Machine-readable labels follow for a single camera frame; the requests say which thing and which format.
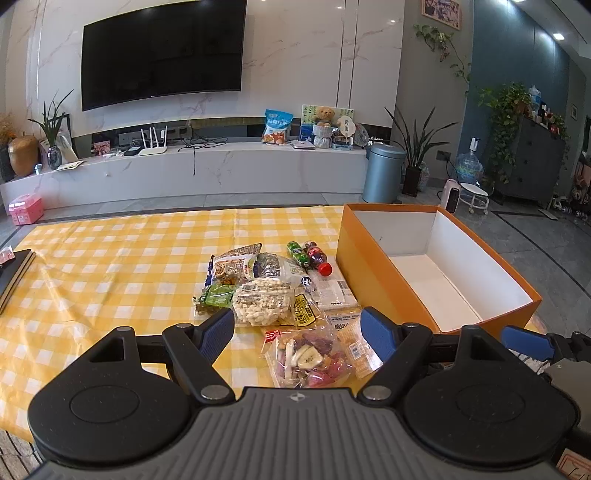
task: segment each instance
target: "red bottle cap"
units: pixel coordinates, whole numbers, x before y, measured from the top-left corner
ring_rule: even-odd
[[[328,277],[332,273],[332,266],[328,262],[318,265],[318,273],[323,277]]]

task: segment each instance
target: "white marble cabinet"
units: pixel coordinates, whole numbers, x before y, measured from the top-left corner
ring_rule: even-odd
[[[37,192],[46,209],[153,197],[219,193],[361,193],[365,150],[295,150],[257,142],[146,157],[94,157],[74,170],[0,185],[4,206]]]

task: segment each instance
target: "photo frame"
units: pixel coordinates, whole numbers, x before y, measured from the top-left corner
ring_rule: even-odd
[[[448,27],[462,29],[462,9],[454,0],[421,0],[421,13]]]

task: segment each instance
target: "cardboard box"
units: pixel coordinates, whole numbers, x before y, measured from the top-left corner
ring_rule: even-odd
[[[337,263],[362,306],[435,333],[478,324],[499,338],[542,301],[513,267],[437,206],[345,205]]]

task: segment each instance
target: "gold vase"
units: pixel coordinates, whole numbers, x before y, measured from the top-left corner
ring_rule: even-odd
[[[26,177],[33,173],[35,165],[39,163],[39,142],[32,135],[17,137],[9,144],[8,155],[14,172]]]

